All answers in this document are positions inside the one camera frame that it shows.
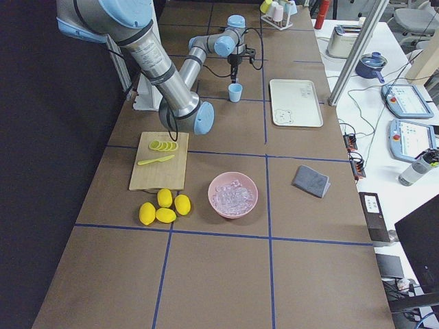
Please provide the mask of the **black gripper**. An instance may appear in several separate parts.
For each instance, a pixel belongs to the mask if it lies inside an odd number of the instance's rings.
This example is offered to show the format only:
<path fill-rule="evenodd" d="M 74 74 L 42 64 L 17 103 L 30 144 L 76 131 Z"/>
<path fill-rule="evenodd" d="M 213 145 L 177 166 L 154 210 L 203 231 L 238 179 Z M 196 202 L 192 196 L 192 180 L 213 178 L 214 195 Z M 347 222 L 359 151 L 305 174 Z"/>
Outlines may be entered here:
<path fill-rule="evenodd" d="M 230 65 L 230 80 L 234 84 L 237 82 L 238 66 L 243 62 L 244 58 L 249 60 L 249 63 L 254 64 L 256 50 L 253 48 L 246 48 L 239 54 L 230 54 L 227 61 Z"/>

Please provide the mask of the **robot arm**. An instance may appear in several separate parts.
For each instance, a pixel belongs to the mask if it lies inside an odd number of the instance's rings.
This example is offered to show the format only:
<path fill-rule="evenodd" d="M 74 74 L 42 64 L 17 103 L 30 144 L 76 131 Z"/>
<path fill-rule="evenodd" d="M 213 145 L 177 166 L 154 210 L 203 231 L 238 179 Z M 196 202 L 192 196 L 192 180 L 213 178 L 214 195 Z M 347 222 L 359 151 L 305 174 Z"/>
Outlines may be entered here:
<path fill-rule="evenodd" d="M 243 58 L 254 59 L 254 49 L 245 43 L 246 20 L 238 14 L 228 17 L 222 33 L 192 38 L 189 54 L 177 69 L 153 32 L 151 1 L 57 1 L 56 8 L 64 35 L 96 43 L 111 37 L 129 51 L 163 96 L 158 115 L 170 132 L 204 135 L 213 127 L 213 105 L 191 89 L 208 54 L 228 60 L 232 80 Z"/>

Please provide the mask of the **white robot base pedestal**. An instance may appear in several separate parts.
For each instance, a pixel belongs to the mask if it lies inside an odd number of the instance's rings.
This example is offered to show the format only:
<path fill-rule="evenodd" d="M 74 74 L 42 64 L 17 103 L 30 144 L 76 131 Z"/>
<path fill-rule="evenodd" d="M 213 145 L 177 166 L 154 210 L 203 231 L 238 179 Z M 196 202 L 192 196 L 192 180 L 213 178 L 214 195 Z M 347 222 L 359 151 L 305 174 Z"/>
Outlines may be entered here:
<path fill-rule="evenodd" d="M 143 74 L 140 74 L 133 108 L 138 111 L 158 112 L 162 98 L 163 96 L 157 87 L 151 85 L 150 81 Z"/>

